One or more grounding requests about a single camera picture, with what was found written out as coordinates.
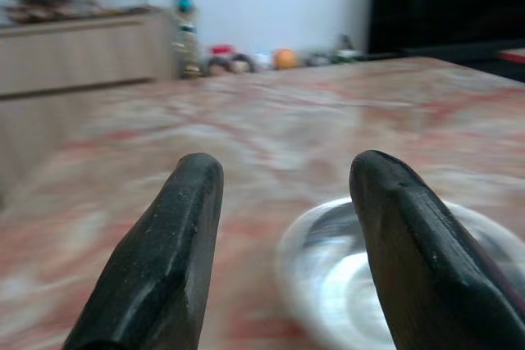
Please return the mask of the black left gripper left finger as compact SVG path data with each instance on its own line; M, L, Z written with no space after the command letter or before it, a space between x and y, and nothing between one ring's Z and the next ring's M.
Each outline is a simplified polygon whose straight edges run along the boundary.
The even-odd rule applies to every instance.
M196 349L223 195L221 163L182 157L117 244L65 349Z

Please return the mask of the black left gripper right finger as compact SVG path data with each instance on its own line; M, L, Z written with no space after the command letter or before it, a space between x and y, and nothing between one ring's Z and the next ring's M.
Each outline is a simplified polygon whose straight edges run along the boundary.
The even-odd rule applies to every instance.
M361 152L349 191L398 349L523 348L523 297L411 167Z

